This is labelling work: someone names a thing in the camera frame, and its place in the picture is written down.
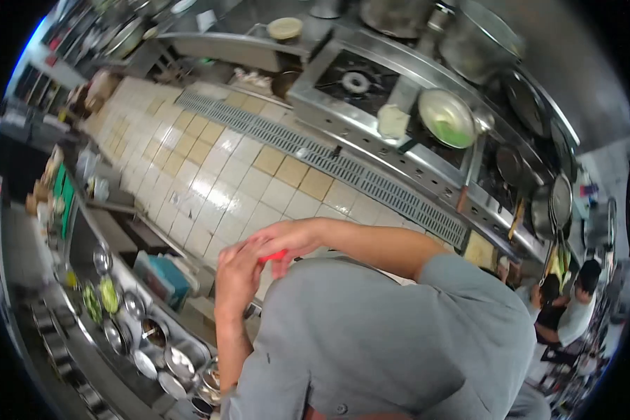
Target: floor drain grate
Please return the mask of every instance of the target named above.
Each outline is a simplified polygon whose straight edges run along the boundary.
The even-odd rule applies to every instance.
[[[461,249],[464,245],[468,227],[462,221],[352,156],[341,154],[332,158],[334,150],[316,139],[302,136],[281,124],[192,91],[185,90],[175,103],[240,133],[248,134],[347,183],[455,248]]]

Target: tiled floor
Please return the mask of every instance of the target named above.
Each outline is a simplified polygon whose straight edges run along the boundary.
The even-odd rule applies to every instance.
[[[306,130],[291,111],[263,99],[206,83],[189,89]],[[281,220],[327,216],[425,233],[315,168],[174,105],[180,92],[126,78],[85,129],[121,170],[122,188],[205,264],[215,267],[223,247]],[[270,282],[265,271],[257,297]]]

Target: green vegetable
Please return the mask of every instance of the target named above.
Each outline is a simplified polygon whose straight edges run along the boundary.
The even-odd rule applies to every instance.
[[[82,291],[82,298],[84,299],[84,306],[89,316],[96,324],[100,324],[103,321],[103,310],[101,304],[96,298],[96,292],[93,290],[92,285],[87,285]]]
[[[467,147],[471,144],[471,138],[461,131],[454,129],[453,125],[447,121],[435,121],[434,135],[444,143],[453,147]]]
[[[114,288],[112,279],[105,277],[100,283],[101,299],[105,310],[110,314],[114,314],[119,310],[119,300],[117,299],[117,291]]]

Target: commercial kitchen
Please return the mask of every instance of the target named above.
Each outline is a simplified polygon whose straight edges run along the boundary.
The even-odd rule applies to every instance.
[[[630,311],[629,179],[622,82],[561,0],[60,0],[0,117],[2,316],[59,417],[207,419],[217,255],[269,224],[404,227],[565,295],[596,259],[574,361],[526,379],[569,419]]]

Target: burner ring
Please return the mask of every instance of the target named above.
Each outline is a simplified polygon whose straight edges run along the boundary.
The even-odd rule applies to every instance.
[[[341,79],[343,87],[352,93],[366,93],[371,87],[371,82],[360,72],[349,71]]]

